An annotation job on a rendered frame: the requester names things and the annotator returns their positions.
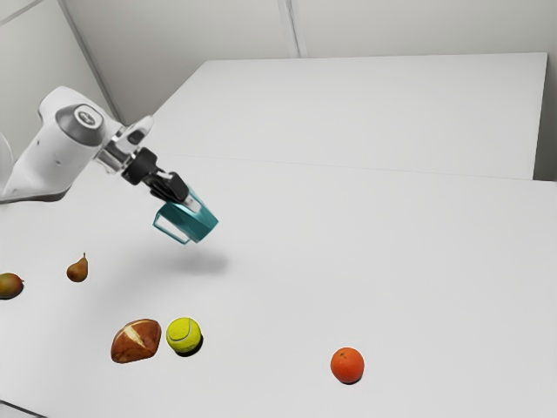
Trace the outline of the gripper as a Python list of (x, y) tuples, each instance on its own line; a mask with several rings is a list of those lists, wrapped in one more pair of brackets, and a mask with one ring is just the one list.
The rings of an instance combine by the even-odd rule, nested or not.
[(176, 172), (162, 171), (157, 162), (158, 156), (154, 152), (141, 148), (133, 154), (121, 177), (132, 185), (143, 183), (149, 186), (151, 194), (159, 199), (199, 212), (201, 204), (191, 196), (189, 186)]

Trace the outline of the teal faceted mug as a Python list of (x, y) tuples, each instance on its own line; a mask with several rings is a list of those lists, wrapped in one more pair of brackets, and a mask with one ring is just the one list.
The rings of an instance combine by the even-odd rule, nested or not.
[(155, 228), (183, 245), (200, 242), (217, 224), (218, 219), (192, 189), (184, 202), (166, 200), (153, 220)]

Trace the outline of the brown pear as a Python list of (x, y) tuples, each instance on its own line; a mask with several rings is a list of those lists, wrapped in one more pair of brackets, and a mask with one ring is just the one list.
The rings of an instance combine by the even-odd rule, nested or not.
[(80, 283), (87, 279), (89, 274), (89, 261), (86, 257), (86, 253), (83, 253), (82, 257), (71, 264), (66, 269), (66, 277), (74, 282)]

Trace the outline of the yellow tennis ball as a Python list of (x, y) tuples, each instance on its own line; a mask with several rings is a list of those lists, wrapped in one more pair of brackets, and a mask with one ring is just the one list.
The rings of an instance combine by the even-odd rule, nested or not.
[(166, 328), (165, 338), (176, 354), (191, 354), (201, 347), (204, 340), (199, 324), (190, 317), (173, 320)]

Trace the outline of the brown pretzel bread roll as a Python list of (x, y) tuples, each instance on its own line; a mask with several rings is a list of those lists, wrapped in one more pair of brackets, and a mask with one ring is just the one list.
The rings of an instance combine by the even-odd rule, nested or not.
[(162, 328), (151, 319), (134, 320), (121, 328), (111, 344), (111, 359), (118, 364), (146, 360), (159, 347)]

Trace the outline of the green red mango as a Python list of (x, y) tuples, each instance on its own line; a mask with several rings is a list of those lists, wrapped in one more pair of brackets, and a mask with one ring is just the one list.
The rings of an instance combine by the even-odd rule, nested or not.
[(24, 281), (14, 273), (0, 273), (0, 300), (17, 297), (24, 288)]

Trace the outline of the orange fruit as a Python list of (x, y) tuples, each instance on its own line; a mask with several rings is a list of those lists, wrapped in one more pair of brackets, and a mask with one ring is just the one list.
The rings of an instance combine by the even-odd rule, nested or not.
[(362, 354), (353, 347), (339, 348), (330, 361), (333, 376), (344, 384), (358, 382), (365, 370), (365, 361)]

